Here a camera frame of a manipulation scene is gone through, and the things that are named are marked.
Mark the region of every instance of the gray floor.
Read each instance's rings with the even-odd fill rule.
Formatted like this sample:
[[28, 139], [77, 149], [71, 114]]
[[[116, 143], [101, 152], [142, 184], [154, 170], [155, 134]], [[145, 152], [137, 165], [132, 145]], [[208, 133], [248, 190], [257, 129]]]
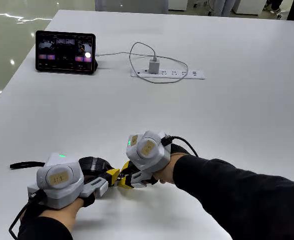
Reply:
[[[289, 10], [292, 0], [284, 0], [282, 8]], [[206, 16], [203, 7], [193, 8], [189, 0], [187, 11], [169, 14]], [[35, 32], [43, 30], [59, 9], [94, 11], [94, 0], [0, 0], [0, 94], [27, 53], [35, 43]], [[269, 12], [256, 15], [238, 15], [233, 18], [275, 19]]]

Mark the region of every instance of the black cable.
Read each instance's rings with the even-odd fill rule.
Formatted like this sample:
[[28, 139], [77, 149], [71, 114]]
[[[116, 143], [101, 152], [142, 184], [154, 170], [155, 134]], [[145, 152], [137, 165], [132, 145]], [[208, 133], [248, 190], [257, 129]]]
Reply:
[[46, 193], [42, 189], [40, 189], [29, 197], [28, 203], [26, 205], [24, 205], [24, 207], [20, 210], [20, 212], [18, 213], [18, 215], [16, 216], [16, 218], [13, 220], [12, 224], [9, 227], [9, 233], [13, 237], [14, 240], [17, 240], [18, 237], [13, 232], [13, 227], [17, 224], [19, 218], [27, 210], [29, 205], [39, 203], [46, 196], [47, 196]]
[[23, 161], [23, 162], [17, 162], [10, 165], [10, 168], [12, 170], [15, 169], [26, 169], [26, 168], [33, 168], [33, 167], [43, 167], [45, 165], [44, 162], [40, 161]]
[[179, 140], [183, 141], [185, 144], [188, 145], [188, 147], [190, 147], [190, 149], [193, 151], [195, 156], [198, 157], [198, 154], [195, 151], [195, 149], [193, 149], [192, 145], [186, 139], [184, 139], [182, 137], [179, 137], [179, 136], [165, 136], [163, 139], [161, 139], [161, 143], [162, 143], [162, 145], [167, 146], [167, 145], [171, 144], [174, 139], [179, 139]]
[[17, 236], [15, 235], [15, 233], [13, 232], [13, 227], [17, 224], [19, 218], [21, 217], [21, 215], [25, 212], [25, 210], [27, 210], [28, 206], [30, 205], [30, 203], [28, 202], [22, 209], [21, 211], [18, 213], [18, 215], [16, 216], [16, 218], [14, 219], [14, 221], [12, 222], [11, 226], [9, 227], [9, 233], [11, 234], [11, 236], [13, 237], [13, 239], [17, 240]]

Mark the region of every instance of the right hand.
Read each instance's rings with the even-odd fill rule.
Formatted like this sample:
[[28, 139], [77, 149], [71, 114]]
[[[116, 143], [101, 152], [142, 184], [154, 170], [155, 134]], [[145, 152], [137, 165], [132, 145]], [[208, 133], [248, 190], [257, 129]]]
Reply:
[[176, 162], [181, 157], [183, 157], [185, 155], [187, 155], [187, 154], [181, 153], [181, 152], [176, 152], [176, 153], [171, 154], [171, 156], [170, 156], [170, 162], [168, 163], [168, 165], [165, 166], [162, 170], [159, 170], [159, 171], [155, 172], [153, 174], [154, 178], [157, 179], [157, 180], [160, 180], [160, 182], [162, 184], [165, 184], [165, 183], [174, 184], [174, 181], [173, 181], [173, 170], [174, 170], [174, 167], [176, 165]]

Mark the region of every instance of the white table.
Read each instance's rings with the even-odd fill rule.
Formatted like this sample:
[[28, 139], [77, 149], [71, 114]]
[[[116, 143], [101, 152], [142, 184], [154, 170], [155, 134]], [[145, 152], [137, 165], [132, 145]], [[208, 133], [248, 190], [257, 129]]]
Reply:
[[[294, 180], [294, 22], [61, 10], [47, 29], [95, 33], [99, 53], [143, 41], [207, 79], [146, 83], [129, 77], [127, 55], [100, 57], [93, 76], [39, 73], [33, 48], [0, 95], [0, 239], [10, 239], [37, 170], [9, 164], [60, 151], [120, 168], [128, 135], [148, 129], [185, 137], [204, 158]], [[230, 239], [197, 200], [169, 184], [111, 189], [79, 212], [73, 234]]]

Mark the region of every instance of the power strip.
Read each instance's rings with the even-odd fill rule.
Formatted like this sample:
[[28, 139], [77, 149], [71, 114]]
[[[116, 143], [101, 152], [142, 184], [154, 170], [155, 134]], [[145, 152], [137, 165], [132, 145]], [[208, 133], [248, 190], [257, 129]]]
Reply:
[[[167, 79], [179, 79], [185, 74], [185, 70], [177, 69], [159, 69], [158, 74], [149, 73], [148, 69], [136, 69], [137, 74], [142, 78], [167, 78]], [[137, 77], [135, 72], [131, 69], [131, 76]], [[185, 79], [206, 79], [203, 71], [201, 70], [189, 70]]]

